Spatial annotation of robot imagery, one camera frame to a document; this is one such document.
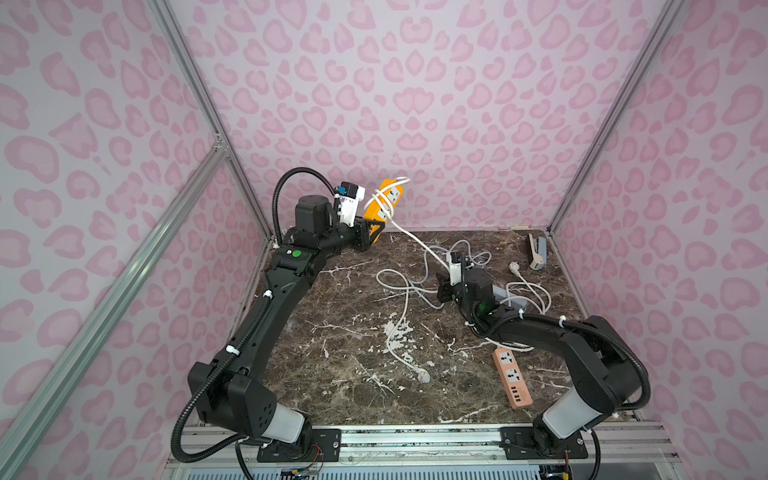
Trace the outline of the yellow power strip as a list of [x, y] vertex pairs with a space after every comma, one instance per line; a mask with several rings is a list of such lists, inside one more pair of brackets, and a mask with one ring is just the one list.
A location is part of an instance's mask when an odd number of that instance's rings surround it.
[[370, 222], [369, 234], [373, 243], [383, 232], [386, 223], [392, 219], [394, 210], [403, 196], [403, 186], [409, 181], [408, 177], [383, 180], [364, 205], [363, 218]]

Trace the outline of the pink power strip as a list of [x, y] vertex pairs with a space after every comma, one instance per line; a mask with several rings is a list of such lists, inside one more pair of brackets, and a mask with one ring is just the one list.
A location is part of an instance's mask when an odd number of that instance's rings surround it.
[[531, 406], [533, 399], [513, 352], [506, 348], [496, 348], [493, 358], [510, 406], [513, 409]]

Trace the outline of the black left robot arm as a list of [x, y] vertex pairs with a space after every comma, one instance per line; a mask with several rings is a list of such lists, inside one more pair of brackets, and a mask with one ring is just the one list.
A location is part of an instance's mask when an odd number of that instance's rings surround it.
[[[174, 425], [170, 449], [181, 463], [202, 461], [229, 445], [265, 441], [280, 454], [300, 459], [312, 448], [312, 426], [305, 415], [281, 405], [262, 382], [274, 347], [290, 315], [309, 292], [327, 261], [346, 249], [368, 250], [383, 222], [358, 215], [366, 193], [362, 186], [334, 186], [318, 171], [296, 167], [278, 181], [272, 196], [272, 218], [279, 218], [279, 196], [294, 176], [319, 179], [329, 193], [305, 195], [294, 210], [295, 224], [277, 228], [277, 251], [264, 272], [265, 290], [228, 343], [208, 363], [197, 362], [188, 374], [191, 398]], [[199, 452], [182, 445], [192, 413], [230, 436]]]

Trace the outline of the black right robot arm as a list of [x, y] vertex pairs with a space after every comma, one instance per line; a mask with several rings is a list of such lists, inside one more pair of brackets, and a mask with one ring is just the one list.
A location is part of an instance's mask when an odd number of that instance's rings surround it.
[[490, 275], [480, 269], [465, 270], [458, 280], [445, 273], [436, 279], [438, 299], [454, 302], [480, 337], [522, 343], [565, 362], [572, 387], [532, 422], [532, 439], [540, 449], [648, 404], [646, 366], [604, 318], [572, 321], [514, 310], [495, 298]]

